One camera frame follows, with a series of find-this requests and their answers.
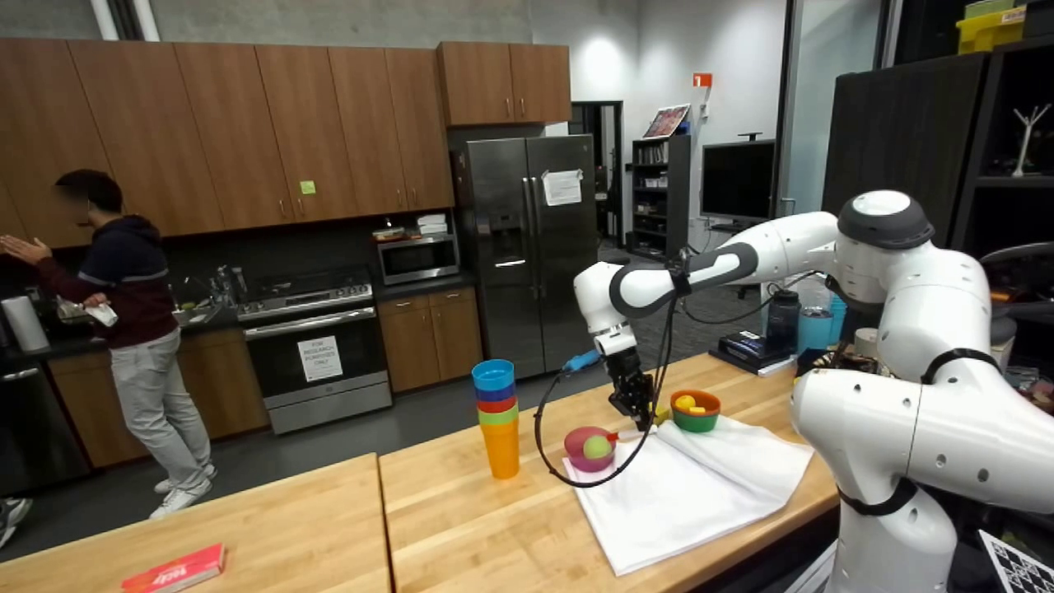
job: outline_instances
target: shoe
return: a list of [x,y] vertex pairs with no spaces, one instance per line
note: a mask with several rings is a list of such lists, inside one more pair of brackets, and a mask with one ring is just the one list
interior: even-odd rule
[[0,531],[0,551],[8,547],[10,538],[14,538],[14,528],[5,528]]
[[182,488],[167,491],[167,496],[163,501],[163,507],[151,510],[151,519],[193,507],[195,501],[201,501],[201,496],[208,494],[208,488],[210,488],[210,477],[205,477],[197,488],[189,488],[189,491],[182,491]]
[[154,485],[154,494],[167,494],[167,491],[173,491],[173,481],[167,481],[167,477]]
[[30,496],[8,496],[8,525],[10,528],[20,528],[22,525],[22,517],[30,513],[30,507],[34,507],[34,501]]

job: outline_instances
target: man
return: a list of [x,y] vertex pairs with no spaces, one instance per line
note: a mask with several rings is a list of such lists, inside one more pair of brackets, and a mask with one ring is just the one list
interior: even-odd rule
[[53,261],[34,238],[0,238],[0,255],[36,268],[40,284],[87,310],[111,307],[103,328],[111,381],[128,432],[164,469],[154,491],[167,491],[151,517],[167,517],[208,494],[213,466],[210,439],[177,368],[182,327],[173,315],[167,261],[157,227],[122,213],[122,188],[106,171],[69,171],[58,181],[61,211],[92,232],[81,275]]
[[0,496],[0,547],[14,538],[14,531],[22,525],[30,513],[34,501],[30,496]]

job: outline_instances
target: floor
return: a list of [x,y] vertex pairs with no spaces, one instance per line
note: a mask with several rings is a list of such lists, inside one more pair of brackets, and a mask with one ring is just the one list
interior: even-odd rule
[[[755,303],[759,303],[759,292],[748,292],[748,298],[736,290],[693,292],[677,310],[671,358],[706,354],[716,346],[720,335],[737,327],[755,327],[759,315],[746,315],[755,310]],[[693,324],[684,310],[706,318],[727,318],[727,315],[746,315],[746,318]],[[658,354],[664,324],[666,324],[666,314],[636,318],[638,350],[649,366],[657,361],[657,354]],[[559,400],[559,394],[571,394],[590,384],[606,384],[606,381],[609,379],[604,366],[594,366],[559,381],[553,394]],[[522,381],[525,405],[535,405],[547,384],[549,379]],[[458,379],[434,390],[396,394],[393,407],[359,416],[350,423],[333,423],[333,425],[320,425],[295,435],[251,432],[251,435],[224,439],[224,440],[213,440],[217,477],[208,501],[227,496],[268,481],[282,481],[301,472],[314,472],[333,462],[346,462],[364,450],[385,456],[396,448],[409,448],[409,446],[428,440],[458,429],[473,429],[473,425],[474,425],[473,384],[467,379]],[[100,472],[87,481],[40,491],[34,513],[22,519],[20,534],[0,551],[0,562],[58,547],[58,544],[116,531],[122,525],[144,519],[157,503],[157,494],[151,491],[157,477],[163,473],[151,462],[133,462],[122,469]]]

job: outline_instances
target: microwave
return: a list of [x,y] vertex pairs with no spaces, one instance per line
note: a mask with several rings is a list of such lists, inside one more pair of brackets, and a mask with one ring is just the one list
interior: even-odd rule
[[418,233],[393,245],[375,245],[385,288],[421,284],[462,275],[455,233]]

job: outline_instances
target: dark jacket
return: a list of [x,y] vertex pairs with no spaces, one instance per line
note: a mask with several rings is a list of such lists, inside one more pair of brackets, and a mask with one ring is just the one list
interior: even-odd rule
[[63,299],[84,303],[92,292],[106,292],[118,324],[106,328],[110,346],[148,343],[173,333],[167,256],[163,250],[157,227],[144,219],[125,213],[92,233],[92,247],[69,275],[58,261],[36,264],[47,290]]

